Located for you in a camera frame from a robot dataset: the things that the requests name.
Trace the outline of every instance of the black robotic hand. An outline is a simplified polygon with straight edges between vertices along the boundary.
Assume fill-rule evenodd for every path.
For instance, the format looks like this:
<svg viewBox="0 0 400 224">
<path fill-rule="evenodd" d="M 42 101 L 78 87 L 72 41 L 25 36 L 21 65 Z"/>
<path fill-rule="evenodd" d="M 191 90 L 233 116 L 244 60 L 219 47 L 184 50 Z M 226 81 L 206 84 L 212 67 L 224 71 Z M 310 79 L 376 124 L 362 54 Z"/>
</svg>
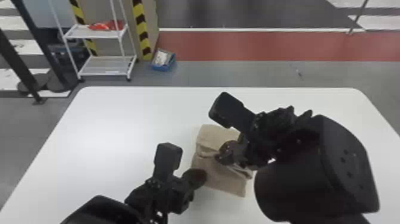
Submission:
<svg viewBox="0 0 400 224">
<path fill-rule="evenodd" d="M 193 201 L 207 175 L 203 170 L 189 169 L 178 178 L 182 149 L 163 143 L 157 146 L 153 176 L 134 189 L 124 203 L 98 195 L 71 214 L 62 224 L 166 224 L 168 214 L 181 214 Z"/>
<path fill-rule="evenodd" d="M 346 128 L 308 110 L 254 114 L 223 92 L 209 117 L 240 131 L 215 159 L 257 170 L 254 190 L 262 212 L 292 223 L 368 223 L 379 209 L 367 152 Z"/>
</svg>

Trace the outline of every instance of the white floor line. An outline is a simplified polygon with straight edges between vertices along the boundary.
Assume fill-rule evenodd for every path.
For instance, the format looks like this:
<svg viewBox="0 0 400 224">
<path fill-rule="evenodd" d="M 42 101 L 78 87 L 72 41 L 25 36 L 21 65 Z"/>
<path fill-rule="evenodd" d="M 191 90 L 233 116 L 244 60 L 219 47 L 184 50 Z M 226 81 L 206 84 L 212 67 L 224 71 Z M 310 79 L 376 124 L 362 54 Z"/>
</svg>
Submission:
<svg viewBox="0 0 400 224">
<path fill-rule="evenodd" d="M 364 0 L 328 0 L 332 5 L 338 8 L 359 8 L 364 3 Z M 385 7 L 392 8 L 397 7 L 400 8 L 399 0 L 370 0 L 367 4 L 367 8 L 373 7 Z"/>
<path fill-rule="evenodd" d="M 39 74 L 50 71 L 50 69 L 29 69 L 32 74 Z M 20 79 L 12 69 L 0 69 L 0 90 L 17 90 L 17 84 Z"/>
<path fill-rule="evenodd" d="M 67 92 L 51 92 L 50 90 L 39 91 L 41 97 L 67 97 L 71 91 Z"/>
<path fill-rule="evenodd" d="M 19 55 L 43 54 L 35 40 L 10 40 L 10 42 Z"/>
<path fill-rule="evenodd" d="M 400 30 L 400 16 L 395 15 L 362 15 L 358 24 L 367 30 Z"/>
<path fill-rule="evenodd" d="M 15 6 L 10 0 L 3 0 L 0 1 L 0 8 L 15 8 Z"/>
<path fill-rule="evenodd" d="M 29 30 L 20 16 L 0 16 L 2 30 Z"/>
<path fill-rule="evenodd" d="M 349 28 L 160 28 L 166 32 L 342 32 Z M 354 29 L 354 32 L 364 32 L 364 29 Z"/>
</svg>

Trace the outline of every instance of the red object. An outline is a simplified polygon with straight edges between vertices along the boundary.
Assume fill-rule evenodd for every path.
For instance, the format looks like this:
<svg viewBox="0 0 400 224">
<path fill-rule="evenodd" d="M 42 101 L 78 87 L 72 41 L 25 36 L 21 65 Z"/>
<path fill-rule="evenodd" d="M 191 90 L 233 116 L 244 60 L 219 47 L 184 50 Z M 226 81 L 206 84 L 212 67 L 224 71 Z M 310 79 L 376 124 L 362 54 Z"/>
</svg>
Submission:
<svg viewBox="0 0 400 224">
<path fill-rule="evenodd" d="M 94 23 L 89 26 L 89 29 L 91 30 L 122 30 L 124 28 L 124 21 L 123 20 L 117 20 L 117 26 L 115 26 L 114 20 L 110 20 L 108 22 L 102 22 L 102 23 Z"/>
<path fill-rule="evenodd" d="M 400 61 L 399 32 L 160 32 L 181 61 Z"/>
</svg>

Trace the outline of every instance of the shelf rack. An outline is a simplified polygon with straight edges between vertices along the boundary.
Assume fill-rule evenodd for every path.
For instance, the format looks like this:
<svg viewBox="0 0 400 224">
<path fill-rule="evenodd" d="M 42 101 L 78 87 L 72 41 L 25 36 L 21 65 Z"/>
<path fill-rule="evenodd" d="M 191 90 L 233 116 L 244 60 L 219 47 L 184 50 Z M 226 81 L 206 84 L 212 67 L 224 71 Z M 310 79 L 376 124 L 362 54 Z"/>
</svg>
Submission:
<svg viewBox="0 0 400 224">
<path fill-rule="evenodd" d="M 115 13 L 114 1 L 116 0 L 109 0 L 112 11 L 112 19 L 113 19 L 112 21 L 115 22 L 115 27 L 117 30 L 107 30 L 107 31 L 91 30 L 89 29 L 89 25 L 79 24 L 75 19 L 76 21 L 75 25 L 73 25 L 66 33 L 63 32 L 57 13 L 55 12 L 52 0 L 48 1 L 51 12 L 58 26 L 58 30 L 62 34 L 62 41 L 65 44 L 68 56 L 70 57 L 73 68 L 79 80 L 82 80 L 82 76 L 126 76 L 126 79 L 128 81 L 131 80 L 131 72 L 133 67 L 135 66 L 137 55 L 122 0 L 118 0 L 122 11 L 122 16 L 124 18 L 124 27 L 121 30 L 118 30 L 117 15 Z M 129 34 L 129 39 L 132 44 L 133 55 L 126 55 L 125 50 L 123 48 L 122 41 L 124 35 L 127 32 Z M 90 57 L 87 59 L 82 68 L 79 70 L 76 66 L 76 63 L 73 59 L 71 50 L 68 45 L 69 39 L 116 39 L 118 40 L 120 46 L 121 56 L 95 56 L 88 49 Z"/>
</svg>

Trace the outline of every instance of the hazard stripe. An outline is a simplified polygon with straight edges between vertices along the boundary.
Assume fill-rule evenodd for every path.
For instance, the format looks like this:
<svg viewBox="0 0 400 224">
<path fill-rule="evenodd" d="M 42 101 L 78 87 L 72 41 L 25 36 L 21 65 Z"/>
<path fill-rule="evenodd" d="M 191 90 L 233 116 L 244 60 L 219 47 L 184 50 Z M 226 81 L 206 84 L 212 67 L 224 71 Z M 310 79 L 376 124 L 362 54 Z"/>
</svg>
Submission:
<svg viewBox="0 0 400 224">
<path fill-rule="evenodd" d="M 139 45 L 143 54 L 143 59 L 151 60 L 152 51 L 150 47 L 149 33 L 147 31 L 147 23 L 142 0 L 132 0 L 132 5 L 133 16 L 136 21 L 136 32 L 139 37 Z"/>
<path fill-rule="evenodd" d="M 83 15 L 82 9 L 79 7 L 78 0 L 70 0 L 70 4 L 72 7 L 72 11 L 74 12 L 76 21 L 81 24 L 85 25 L 85 17 Z M 86 46 L 89 48 L 90 52 L 94 55 L 97 56 L 97 50 L 96 50 L 96 45 L 91 39 L 85 39 Z"/>
</svg>

